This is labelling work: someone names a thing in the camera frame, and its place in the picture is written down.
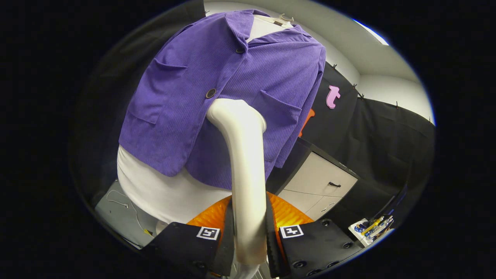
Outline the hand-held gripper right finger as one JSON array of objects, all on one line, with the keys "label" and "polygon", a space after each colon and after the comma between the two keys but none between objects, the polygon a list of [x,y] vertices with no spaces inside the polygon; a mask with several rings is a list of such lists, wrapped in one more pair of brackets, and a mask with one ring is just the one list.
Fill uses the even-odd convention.
[{"label": "hand-held gripper right finger", "polygon": [[268,268],[272,278],[308,279],[354,258],[363,248],[332,220],[312,220],[266,193]]}]

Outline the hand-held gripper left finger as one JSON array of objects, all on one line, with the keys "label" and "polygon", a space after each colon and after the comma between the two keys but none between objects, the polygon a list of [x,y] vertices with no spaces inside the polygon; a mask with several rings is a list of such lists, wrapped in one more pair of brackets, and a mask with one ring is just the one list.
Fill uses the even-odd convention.
[{"label": "hand-held gripper left finger", "polygon": [[165,265],[167,279],[221,279],[231,273],[234,219],[231,197],[205,209],[186,224],[172,222],[141,253]]}]

